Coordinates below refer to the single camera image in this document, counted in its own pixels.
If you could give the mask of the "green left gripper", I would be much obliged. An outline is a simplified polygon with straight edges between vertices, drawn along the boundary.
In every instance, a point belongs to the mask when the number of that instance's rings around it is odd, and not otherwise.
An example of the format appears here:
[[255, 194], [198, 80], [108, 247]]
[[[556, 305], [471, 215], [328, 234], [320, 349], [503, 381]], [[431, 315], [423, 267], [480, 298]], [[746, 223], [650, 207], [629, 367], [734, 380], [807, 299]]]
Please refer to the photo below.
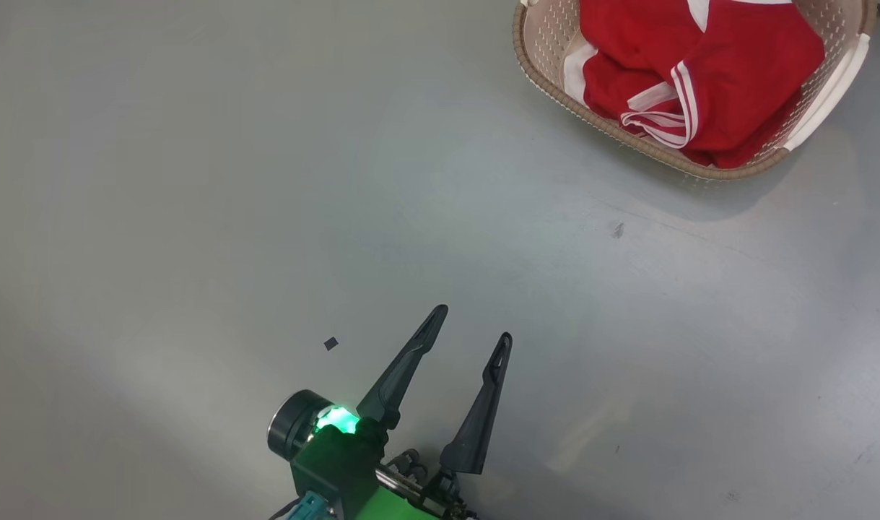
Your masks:
[[[435, 345], [447, 315], [446, 304], [432, 309], [357, 405], [360, 418], [373, 419], [386, 429], [397, 427], [414, 373]], [[430, 473], [413, 448], [400, 452], [376, 468], [379, 487], [354, 519], [477, 518], [461, 495], [459, 477], [484, 470], [512, 349], [513, 337], [503, 332], [482, 370], [482, 388], [453, 440], [443, 448], [437, 470]]]

